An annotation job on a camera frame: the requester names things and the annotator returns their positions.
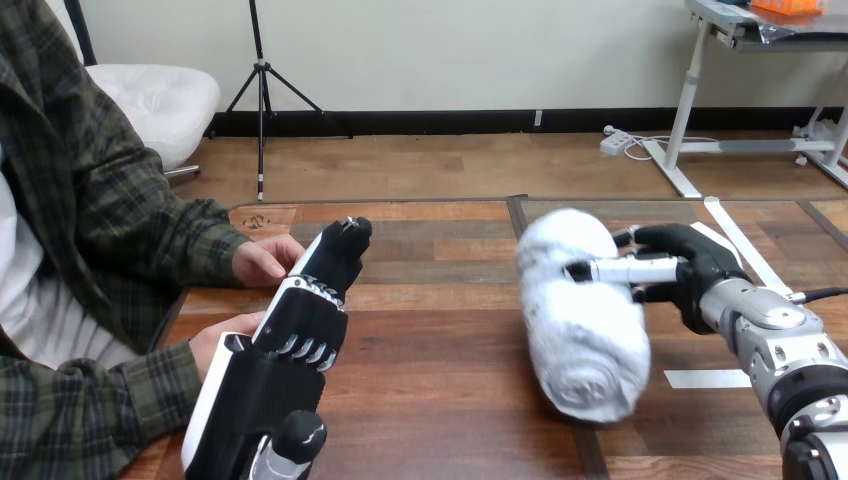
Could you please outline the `person's hand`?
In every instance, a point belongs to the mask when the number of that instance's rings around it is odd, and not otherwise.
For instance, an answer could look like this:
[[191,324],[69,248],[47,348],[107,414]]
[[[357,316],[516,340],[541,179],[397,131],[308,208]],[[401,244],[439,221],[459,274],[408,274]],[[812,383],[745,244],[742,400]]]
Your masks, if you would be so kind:
[[279,285],[305,251],[305,247],[289,234],[248,241],[235,250],[232,271],[245,287]]
[[214,358],[220,337],[225,333],[252,335],[263,320],[265,311],[240,314],[201,330],[189,346],[201,380],[204,380]]

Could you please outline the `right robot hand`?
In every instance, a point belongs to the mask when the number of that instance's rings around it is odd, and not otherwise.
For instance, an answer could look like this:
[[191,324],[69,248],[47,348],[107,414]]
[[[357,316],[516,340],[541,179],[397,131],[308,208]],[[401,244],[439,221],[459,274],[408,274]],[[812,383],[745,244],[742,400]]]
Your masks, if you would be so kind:
[[577,283],[619,286],[636,303],[672,303],[693,333],[714,332],[701,311],[717,283],[748,281],[735,247],[701,223],[630,226],[612,235],[610,254],[568,260],[559,269]]

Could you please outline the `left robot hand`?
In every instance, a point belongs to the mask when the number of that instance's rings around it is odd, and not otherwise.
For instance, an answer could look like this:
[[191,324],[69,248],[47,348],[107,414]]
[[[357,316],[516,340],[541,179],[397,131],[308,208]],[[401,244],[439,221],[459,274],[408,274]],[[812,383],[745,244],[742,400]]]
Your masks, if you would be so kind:
[[255,333],[226,332],[181,450],[187,479],[305,479],[328,437],[317,412],[345,341],[346,293],[372,224],[326,226],[275,292]]

